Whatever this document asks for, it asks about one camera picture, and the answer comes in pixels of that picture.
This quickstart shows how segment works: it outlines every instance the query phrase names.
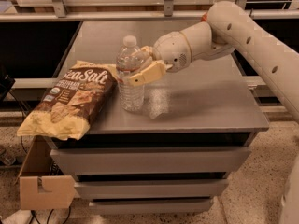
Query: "bottle cap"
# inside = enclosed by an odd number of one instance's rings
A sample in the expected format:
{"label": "bottle cap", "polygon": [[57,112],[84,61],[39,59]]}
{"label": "bottle cap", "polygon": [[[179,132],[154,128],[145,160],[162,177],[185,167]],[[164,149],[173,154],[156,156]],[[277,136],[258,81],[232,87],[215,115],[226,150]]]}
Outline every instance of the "bottle cap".
{"label": "bottle cap", "polygon": [[126,47],[134,47],[137,45],[137,39],[133,35],[128,35],[123,38],[123,45]]}

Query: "table top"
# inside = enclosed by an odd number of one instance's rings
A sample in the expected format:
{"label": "table top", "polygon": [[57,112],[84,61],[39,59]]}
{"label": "table top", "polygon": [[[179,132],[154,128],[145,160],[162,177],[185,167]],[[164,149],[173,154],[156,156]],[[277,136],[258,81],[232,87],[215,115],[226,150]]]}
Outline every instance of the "table top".
{"label": "table top", "polygon": [[[125,35],[136,35],[140,46],[150,46],[163,27],[167,33],[187,25],[186,21],[84,22],[64,66],[76,59],[113,63]],[[152,31],[142,33],[148,26]],[[267,130],[268,125],[228,55],[213,61],[197,60],[146,85],[145,103],[138,113],[121,108],[116,88],[88,134],[252,132]]]}

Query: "gray table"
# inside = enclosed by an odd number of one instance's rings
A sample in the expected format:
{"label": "gray table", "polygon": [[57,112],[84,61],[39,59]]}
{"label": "gray table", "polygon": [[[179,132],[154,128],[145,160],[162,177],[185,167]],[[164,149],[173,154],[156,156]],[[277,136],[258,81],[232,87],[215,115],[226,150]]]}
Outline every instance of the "gray table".
{"label": "gray table", "polygon": [[[113,63],[120,34],[151,45],[158,35],[140,34],[146,27],[157,32],[186,25],[86,22],[65,65],[76,59]],[[255,135],[268,129],[266,117],[231,56],[167,74],[146,87],[145,97],[143,109],[130,113],[115,90],[79,148],[54,149],[51,156],[100,214],[207,210],[250,154]]]}

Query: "cable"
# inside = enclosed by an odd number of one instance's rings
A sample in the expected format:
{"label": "cable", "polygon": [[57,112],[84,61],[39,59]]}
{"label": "cable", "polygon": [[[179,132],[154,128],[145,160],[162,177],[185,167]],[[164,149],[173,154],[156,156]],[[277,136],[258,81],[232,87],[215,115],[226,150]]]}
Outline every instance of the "cable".
{"label": "cable", "polygon": [[31,224],[33,221],[34,221],[34,219],[35,219],[35,217],[32,215],[32,213],[31,213],[31,219],[30,219],[30,221],[29,221],[29,223],[28,224]]}
{"label": "cable", "polygon": [[33,218],[37,221],[37,223],[40,224],[40,222],[39,222],[38,219],[36,218],[36,211],[31,210],[31,215],[32,215]]}
{"label": "cable", "polygon": [[[47,222],[46,222],[47,224],[49,224],[50,217],[51,217],[53,211],[54,211],[54,209],[50,210],[50,213],[49,213],[49,215],[48,215]],[[37,222],[38,224],[40,224],[39,220],[38,220],[37,217],[36,217],[36,211],[31,210],[31,215],[32,215],[32,217],[31,217],[31,219],[30,219],[30,221],[29,221],[29,224],[31,224],[31,223],[33,222],[34,219],[36,220],[36,222]],[[70,216],[71,216],[71,207],[68,207],[68,214],[67,214],[67,217],[66,217],[65,221],[63,222],[63,224],[65,224],[65,223],[68,221],[68,219],[69,219]]]}
{"label": "cable", "polygon": [[[21,106],[20,101],[18,101],[18,99],[16,98],[16,96],[15,96],[11,91],[9,92],[9,94],[10,94],[10,95],[15,99],[15,101],[18,103],[19,108],[20,108],[20,110],[21,110],[21,119],[22,119],[22,122],[24,122],[24,121],[25,121],[25,117],[27,116],[26,113],[25,113],[24,108]],[[22,136],[21,136],[21,147],[22,147],[22,149],[24,150],[24,152],[27,153],[27,150],[26,150],[26,148],[25,148],[25,146],[24,146],[24,143],[23,143],[23,141],[22,141]]]}
{"label": "cable", "polygon": [[63,224],[65,224],[66,221],[68,221],[68,219],[69,219],[70,216],[71,216],[71,207],[69,206],[69,207],[68,207],[68,214],[67,214],[67,217],[66,217],[66,219],[65,219],[65,221],[64,221]]}
{"label": "cable", "polygon": [[27,115],[26,115],[26,111],[25,111],[24,107],[21,106],[21,102],[16,98],[16,96],[15,96],[11,91],[9,92],[9,94],[10,94],[10,95],[15,99],[15,101],[18,103],[18,106],[19,106],[19,108],[20,108],[20,110],[21,110],[22,115],[23,115],[24,117],[27,117]]}
{"label": "cable", "polygon": [[52,215],[53,211],[54,211],[54,209],[52,209],[52,210],[50,211],[49,215],[48,215],[48,218],[47,218],[47,224],[49,224],[50,216]]}

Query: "terrazzo floor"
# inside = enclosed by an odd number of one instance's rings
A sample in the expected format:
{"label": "terrazzo floor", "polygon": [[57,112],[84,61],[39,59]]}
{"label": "terrazzo floor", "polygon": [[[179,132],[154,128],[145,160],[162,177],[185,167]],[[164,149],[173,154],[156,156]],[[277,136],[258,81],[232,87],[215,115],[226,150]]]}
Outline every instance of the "terrazzo floor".
{"label": "terrazzo floor", "polygon": [[[20,114],[2,114],[0,145],[9,147],[16,156],[22,156],[24,151],[16,136],[17,127],[6,127],[6,122],[11,123],[14,119],[20,120]],[[30,137],[23,139],[26,149],[30,141]],[[66,223],[277,224],[284,184],[299,152],[298,124],[271,121],[269,130],[257,135],[251,149],[249,158],[237,172],[230,174],[228,188],[220,197],[214,198],[208,212],[98,216],[89,210],[87,201],[75,199]],[[4,221],[20,209],[19,185],[14,184],[18,173],[19,168],[0,169],[0,216]],[[49,212],[36,212],[40,223],[46,223]],[[50,223],[63,223],[67,213],[67,210],[55,210]]]}

